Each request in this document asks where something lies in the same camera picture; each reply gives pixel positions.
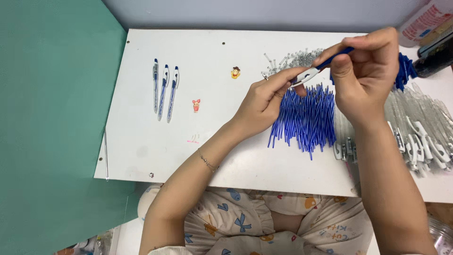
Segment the pajamas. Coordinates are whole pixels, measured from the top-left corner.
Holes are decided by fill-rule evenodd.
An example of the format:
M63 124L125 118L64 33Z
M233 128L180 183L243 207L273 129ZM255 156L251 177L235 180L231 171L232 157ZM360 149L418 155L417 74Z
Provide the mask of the pajamas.
M142 220L160 185L150 186L140 199ZM305 217L296 234L275 233L270 210ZM184 232L186 247L195 255L296 254L297 250L364 255L373 235L361 198L218 187L207 188L187 215Z

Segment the gray wall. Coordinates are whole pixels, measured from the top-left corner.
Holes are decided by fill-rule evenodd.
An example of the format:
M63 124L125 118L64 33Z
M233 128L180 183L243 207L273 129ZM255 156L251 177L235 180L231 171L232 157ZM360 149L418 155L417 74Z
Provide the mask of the gray wall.
M429 0L102 0L123 27L369 32Z

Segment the woman's right hand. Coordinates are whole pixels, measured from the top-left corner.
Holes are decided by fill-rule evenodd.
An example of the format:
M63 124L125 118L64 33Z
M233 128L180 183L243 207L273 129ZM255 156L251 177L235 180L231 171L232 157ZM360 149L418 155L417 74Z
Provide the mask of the woman's right hand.
M330 64L335 101L354 128L372 128L385 122L384 103L399 70L398 34L389 27L364 36L346 37L324 50L313 66L348 46L355 50L336 56Z

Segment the bottle label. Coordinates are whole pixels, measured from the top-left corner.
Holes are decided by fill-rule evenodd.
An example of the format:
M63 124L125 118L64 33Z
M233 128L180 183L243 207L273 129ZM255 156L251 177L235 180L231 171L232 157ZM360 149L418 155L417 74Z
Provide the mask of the bottle label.
M403 30L402 34L407 39L418 42L438 25L442 24L451 17L450 13L440 12L436 5L431 6L420 17L418 17L410 26Z

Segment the piglet figurine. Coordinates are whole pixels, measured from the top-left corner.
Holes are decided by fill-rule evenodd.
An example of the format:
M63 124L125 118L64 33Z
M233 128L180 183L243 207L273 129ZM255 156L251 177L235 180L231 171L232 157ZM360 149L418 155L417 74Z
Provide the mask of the piglet figurine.
M193 103L193 112L194 113L198 113L198 108L200 106L200 100L192 100L192 103Z

